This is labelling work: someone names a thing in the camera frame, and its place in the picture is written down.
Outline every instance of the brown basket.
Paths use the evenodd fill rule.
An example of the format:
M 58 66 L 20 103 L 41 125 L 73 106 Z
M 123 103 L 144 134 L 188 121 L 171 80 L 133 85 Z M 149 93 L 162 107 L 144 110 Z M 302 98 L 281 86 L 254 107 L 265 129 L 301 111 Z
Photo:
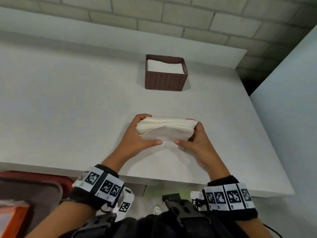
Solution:
M 147 70 L 147 60 L 164 63 L 181 63 L 184 74 L 161 73 Z M 155 90 L 182 91 L 188 76 L 185 60 L 180 57 L 150 55 L 145 56 L 145 88 Z

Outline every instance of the white countertop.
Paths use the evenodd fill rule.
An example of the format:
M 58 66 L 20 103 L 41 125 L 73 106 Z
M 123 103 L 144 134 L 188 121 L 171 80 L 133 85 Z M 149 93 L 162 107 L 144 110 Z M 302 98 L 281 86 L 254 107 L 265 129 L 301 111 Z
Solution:
M 182 92 L 146 90 L 145 55 L 65 49 L 0 41 L 2 169 L 79 175 L 112 152 L 136 114 L 150 113 L 201 121 L 252 195 L 294 193 L 235 70 L 187 63 Z M 130 160 L 120 175 L 145 183 L 209 181 L 192 156 L 157 149 Z

